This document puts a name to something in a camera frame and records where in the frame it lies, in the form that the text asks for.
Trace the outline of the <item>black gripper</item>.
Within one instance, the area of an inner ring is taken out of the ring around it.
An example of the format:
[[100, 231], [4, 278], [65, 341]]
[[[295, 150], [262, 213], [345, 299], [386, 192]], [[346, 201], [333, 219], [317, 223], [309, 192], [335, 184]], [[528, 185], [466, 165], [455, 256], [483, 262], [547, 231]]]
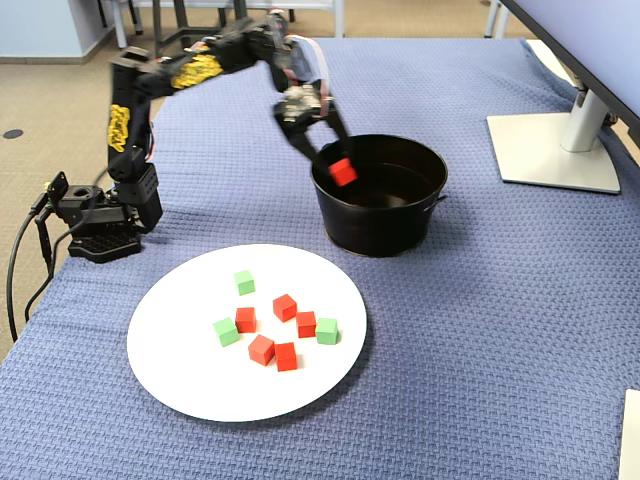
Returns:
[[[325, 159], [342, 159], [352, 156], [351, 137], [347, 132], [334, 97], [323, 95], [315, 84], [289, 87], [274, 106], [274, 117], [286, 140], [316, 168], [324, 168]], [[323, 120], [334, 132], [336, 140], [325, 144], [320, 155], [307, 137], [307, 128]]]

